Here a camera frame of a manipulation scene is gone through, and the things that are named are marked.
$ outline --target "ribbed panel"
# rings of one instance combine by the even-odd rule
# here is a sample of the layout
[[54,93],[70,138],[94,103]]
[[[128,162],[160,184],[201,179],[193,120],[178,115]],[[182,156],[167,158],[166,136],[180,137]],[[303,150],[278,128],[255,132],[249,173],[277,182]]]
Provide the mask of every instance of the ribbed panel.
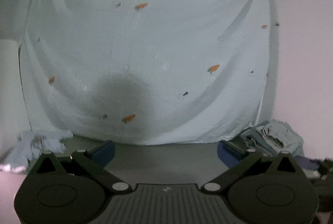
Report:
[[112,198],[91,224],[243,224],[224,201],[190,185],[139,185]]

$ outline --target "gray carpet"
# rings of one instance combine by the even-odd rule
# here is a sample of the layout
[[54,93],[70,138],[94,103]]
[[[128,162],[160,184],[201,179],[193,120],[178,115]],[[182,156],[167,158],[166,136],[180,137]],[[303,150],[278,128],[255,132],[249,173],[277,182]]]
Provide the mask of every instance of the gray carpet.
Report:
[[[90,150],[100,142],[74,137],[66,140],[69,156],[78,149]],[[227,170],[217,157],[217,143],[133,146],[116,144],[116,156],[105,169],[125,182],[149,184],[196,183],[199,186]]]

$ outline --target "floor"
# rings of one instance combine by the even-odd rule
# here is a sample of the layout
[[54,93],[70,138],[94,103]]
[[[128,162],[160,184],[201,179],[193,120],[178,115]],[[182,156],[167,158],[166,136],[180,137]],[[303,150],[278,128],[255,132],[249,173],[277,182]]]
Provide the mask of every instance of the floor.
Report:
[[[74,137],[65,141],[63,155],[90,150],[100,142]],[[133,187],[137,183],[184,184],[201,186],[228,168],[217,157],[217,143],[133,146],[116,144],[116,156],[105,167]]]

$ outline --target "orange carrot pattern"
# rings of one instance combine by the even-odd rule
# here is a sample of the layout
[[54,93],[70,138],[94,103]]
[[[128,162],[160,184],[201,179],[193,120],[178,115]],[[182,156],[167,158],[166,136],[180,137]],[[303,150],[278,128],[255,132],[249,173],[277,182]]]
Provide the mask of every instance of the orange carrot pattern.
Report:
[[51,85],[54,82],[54,76],[49,79],[49,84]]
[[137,6],[135,6],[135,9],[138,11],[140,9],[143,9],[144,7],[146,7],[148,5],[148,3],[141,3]]
[[122,119],[122,122],[124,122],[124,123],[127,124],[128,122],[132,121],[134,118],[135,118],[135,114],[132,114],[132,115],[129,115],[129,116],[124,117],[124,118]]
[[219,67],[220,67],[219,64],[214,65],[214,66],[212,66],[211,68],[209,68],[209,69],[207,70],[207,72],[209,72],[209,73],[215,72]]

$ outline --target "pink wall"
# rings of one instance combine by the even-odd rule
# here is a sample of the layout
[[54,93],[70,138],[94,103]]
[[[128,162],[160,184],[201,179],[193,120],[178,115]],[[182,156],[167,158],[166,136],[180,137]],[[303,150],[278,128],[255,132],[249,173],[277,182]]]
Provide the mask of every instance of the pink wall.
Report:
[[304,138],[309,157],[333,157],[333,0],[275,0],[279,63],[273,118]]
[[24,175],[16,175],[0,171],[0,223],[20,224],[19,218],[14,209],[14,198],[19,190]]

